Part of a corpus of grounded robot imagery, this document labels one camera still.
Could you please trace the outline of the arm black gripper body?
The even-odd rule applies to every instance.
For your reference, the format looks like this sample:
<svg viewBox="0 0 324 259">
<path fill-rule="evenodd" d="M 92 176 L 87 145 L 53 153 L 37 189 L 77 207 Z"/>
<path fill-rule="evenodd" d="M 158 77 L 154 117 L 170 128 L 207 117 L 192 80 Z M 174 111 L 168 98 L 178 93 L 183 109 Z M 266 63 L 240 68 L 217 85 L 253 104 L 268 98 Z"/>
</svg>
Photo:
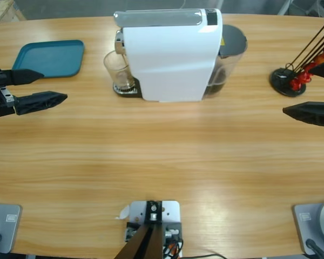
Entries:
<svg viewBox="0 0 324 259">
<path fill-rule="evenodd" d="M 16 70 L 0 69 L 0 117 L 16 113 L 15 98 L 7 89 L 7 86 L 16 84 L 16 76 Z"/>
</svg>

